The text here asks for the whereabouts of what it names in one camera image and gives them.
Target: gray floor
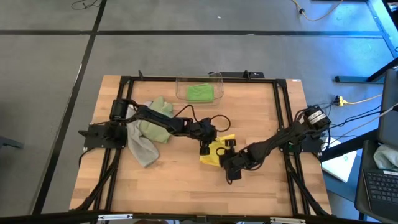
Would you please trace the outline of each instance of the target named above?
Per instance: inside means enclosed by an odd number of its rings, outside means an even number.
[[[73,1],[3,2],[0,29],[9,30],[90,30],[98,11],[97,7],[73,11]],[[312,17],[333,4],[300,3]],[[377,26],[363,2],[345,2],[325,20],[308,22],[297,17],[290,1],[109,0],[100,29],[377,31]],[[393,31],[389,34],[394,42]],[[0,151],[2,217],[29,213],[87,41],[85,35],[0,36],[0,135],[25,143],[22,150]],[[356,101],[380,94],[380,85],[337,84],[332,78],[370,75],[392,59],[379,37],[97,36],[44,212],[68,210],[83,145],[77,131],[86,129],[91,120],[103,75],[136,75],[138,69],[144,75],[256,70],[269,78],[302,79],[307,103],[314,104],[329,102],[335,95]],[[340,123],[379,104],[377,99],[333,108],[331,119]],[[336,128],[332,134],[343,134],[359,123]],[[353,134],[376,127],[372,123]],[[351,202],[329,196],[333,213],[358,216]]]

